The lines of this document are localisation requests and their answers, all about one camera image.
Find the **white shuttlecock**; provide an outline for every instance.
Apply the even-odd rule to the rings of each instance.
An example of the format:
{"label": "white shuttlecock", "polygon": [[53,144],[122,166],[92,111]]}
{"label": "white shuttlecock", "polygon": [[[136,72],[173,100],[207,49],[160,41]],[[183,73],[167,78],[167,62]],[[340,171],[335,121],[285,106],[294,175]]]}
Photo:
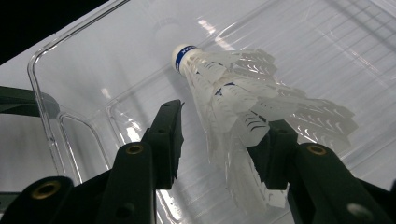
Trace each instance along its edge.
{"label": "white shuttlecock", "polygon": [[225,168],[233,198],[247,211],[286,201],[286,191],[260,182],[246,151],[264,138],[268,122],[284,119],[300,140],[331,148],[347,147],[347,136],[357,128],[346,108],[276,82],[274,61],[260,49],[203,52],[180,45],[172,55],[172,65],[189,82],[210,160]]}

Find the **blue stripe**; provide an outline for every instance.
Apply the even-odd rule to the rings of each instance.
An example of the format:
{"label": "blue stripe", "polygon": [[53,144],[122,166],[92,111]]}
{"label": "blue stripe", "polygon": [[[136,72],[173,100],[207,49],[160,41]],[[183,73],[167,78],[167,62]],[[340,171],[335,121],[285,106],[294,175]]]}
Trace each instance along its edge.
{"label": "blue stripe", "polygon": [[180,67],[180,62],[181,62],[181,59],[183,59],[183,56],[187,53],[187,52],[189,52],[190,50],[192,50],[192,49],[196,49],[197,47],[195,47],[195,46],[187,46],[186,48],[184,48],[184,49],[182,49],[179,53],[178,53],[178,55],[177,55],[177,57],[176,57],[176,64],[175,64],[175,68],[176,68],[176,70],[180,73],[180,71],[179,71],[179,67]]}

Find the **clear plastic container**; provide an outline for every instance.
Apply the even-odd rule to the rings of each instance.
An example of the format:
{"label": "clear plastic container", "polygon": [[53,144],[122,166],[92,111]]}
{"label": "clear plastic container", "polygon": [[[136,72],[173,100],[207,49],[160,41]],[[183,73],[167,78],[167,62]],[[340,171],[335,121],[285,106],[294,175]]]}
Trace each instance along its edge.
{"label": "clear plastic container", "polygon": [[[76,184],[101,174],[119,147],[140,140],[161,104],[180,99],[185,142],[172,190],[157,192],[158,219],[292,222],[288,208],[243,213],[224,171],[209,164],[187,80],[170,64],[173,48],[187,42],[205,51],[263,49],[276,58],[278,80],[348,108],[359,128],[339,156],[357,177],[389,189],[396,158],[396,19],[389,4],[116,1],[29,63],[54,166]],[[50,113],[42,93],[57,101],[60,114]]]}

